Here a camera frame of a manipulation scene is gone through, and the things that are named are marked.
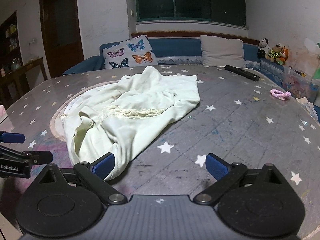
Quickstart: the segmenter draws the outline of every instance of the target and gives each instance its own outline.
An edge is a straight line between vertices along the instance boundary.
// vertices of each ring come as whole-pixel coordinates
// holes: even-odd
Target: gray tabletop
[[[201,165],[203,155],[215,153],[229,163],[242,162],[249,168],[273,163],[305,204],[306,218],[299,236],[305,237],[319,226],[320,127],[294,98],[283,102],[271,97],[270,89],[277,86],[260,73],[261,79],[253,82],[223,68],[156,68],[163,75],[197,75],[201,102],[180,121],[166,127],[110,184],[127,197],[189,194],[192,198],[215,182],[205,164]],[[81,91],[143,70],[100,70],[44,81],[14,103],[7,110],[8,118],[0,124],[0,130],[24,133],[25,143],[4,145],[20,151],[50,150],[54,163],[61,168],[71,167],[66,143],[50,130],[51,118]],[[170,153],[161,153],[158,146],[166,142],[173,147]],[[41,169],[33,168],[32,178]],[[16,179],[15,190],[23,193],[32,178]]]

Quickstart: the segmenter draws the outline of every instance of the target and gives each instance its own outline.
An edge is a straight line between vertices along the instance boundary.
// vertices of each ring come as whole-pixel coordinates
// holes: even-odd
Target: window
[[[138,21],[202,20],[245,26],[245,0],[137,0]]]

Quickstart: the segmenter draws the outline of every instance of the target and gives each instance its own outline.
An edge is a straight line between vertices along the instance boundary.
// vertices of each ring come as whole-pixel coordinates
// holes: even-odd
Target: white pillow
[[[158,65],[146,35],[110,43],[110,47],[103,49],[102,54],[106,69]]]
[[[201,35],[202,65],[231,65],[246,68],[244,62],[243,41],[225,39],[216,36]]]

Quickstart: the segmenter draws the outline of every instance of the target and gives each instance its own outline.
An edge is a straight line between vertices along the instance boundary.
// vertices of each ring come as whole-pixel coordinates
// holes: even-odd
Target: orange butterfly
[[[139,55],[132,55],[132,57],[136,60],[136,63],[141,64],[142,60],[144,62],[152,62],[153,58],[151,57],[151,53],[148,51],[144,56],[139,56]]]

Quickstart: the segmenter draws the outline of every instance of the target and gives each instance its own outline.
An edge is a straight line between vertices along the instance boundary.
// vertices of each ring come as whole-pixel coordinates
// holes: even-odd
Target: butterfly pillow
[[[103,50],[106,69],[158,65],[146,35],[110,43]]]

